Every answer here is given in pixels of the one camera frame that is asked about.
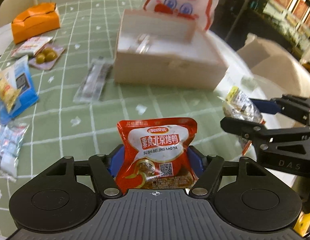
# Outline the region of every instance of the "blue eye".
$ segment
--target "blue eye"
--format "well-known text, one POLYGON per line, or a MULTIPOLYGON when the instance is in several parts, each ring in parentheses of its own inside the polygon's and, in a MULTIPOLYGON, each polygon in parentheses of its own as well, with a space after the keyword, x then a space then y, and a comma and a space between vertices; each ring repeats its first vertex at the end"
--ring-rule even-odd
POLYGON ((179 8, 179 12, 182 14, 192 14, 193 13, 193 6, 190 3, 184 3, 179 8))
POLYGON ((174 10, 177 6, 177 0, 165 0, 164 5, 174 10))

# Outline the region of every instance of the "red snack package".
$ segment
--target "red snack package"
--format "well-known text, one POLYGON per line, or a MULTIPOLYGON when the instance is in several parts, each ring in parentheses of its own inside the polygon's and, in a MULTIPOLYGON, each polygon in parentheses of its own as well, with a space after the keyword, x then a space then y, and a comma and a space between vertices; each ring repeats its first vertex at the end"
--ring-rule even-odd
POLYGON ((125 145, 124 163, 116 183, 130 188, 190 188, 197 180, 187 158, 187 147, 197 132, 192 118, 120 121, 125 145))

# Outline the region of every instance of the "gray ribbed plate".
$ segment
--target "gray ribbed plate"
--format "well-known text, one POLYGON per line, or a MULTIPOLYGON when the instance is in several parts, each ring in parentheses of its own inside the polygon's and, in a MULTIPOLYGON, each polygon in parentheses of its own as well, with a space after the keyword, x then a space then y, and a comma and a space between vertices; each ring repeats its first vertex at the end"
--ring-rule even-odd
POLYGON ((104 201, 84 225, 57 234, 19 230, 11 240, 302 240, 291 229, 272 234, 248 233, 223 221, 206 200, 183 190, 131 189, 127 195, 104 201))

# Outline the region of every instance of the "green olive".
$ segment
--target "green olive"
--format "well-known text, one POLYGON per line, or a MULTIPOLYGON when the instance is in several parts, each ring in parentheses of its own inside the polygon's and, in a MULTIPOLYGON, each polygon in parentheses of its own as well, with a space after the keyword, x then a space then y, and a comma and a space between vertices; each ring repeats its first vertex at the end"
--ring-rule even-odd
POLYGON ((47 55, 47 54, 50 53, 50 52, 54 52, 54 50, 53 50, 52 48, 50 48, 50 47, 46 47, 46 48, 44 48, 44 49, 42 50, 41 53, 43 53, 44 55, 47 55))
POLYGON ((55 51, 49 52, 46 57, 45 57, 45 61, 46 62, 50 62, 57 59, 57 54, 55 51))
POLYGON ((43 53, 39 53, 36 56, 36 63, 37 64, 43 64, 45 62, 45 55, 43 53))

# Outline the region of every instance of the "open box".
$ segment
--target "open box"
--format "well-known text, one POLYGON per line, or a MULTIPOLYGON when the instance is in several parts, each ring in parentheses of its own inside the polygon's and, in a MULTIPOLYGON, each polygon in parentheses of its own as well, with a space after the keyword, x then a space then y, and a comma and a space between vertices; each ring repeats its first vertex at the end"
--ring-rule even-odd
POLYGON ((117 83, 215 89, 226 73, 213 41, 195 21, 144 10, 125 10, 114 62, 117 83), (140 54, 138 37, 151 36, 140 54))

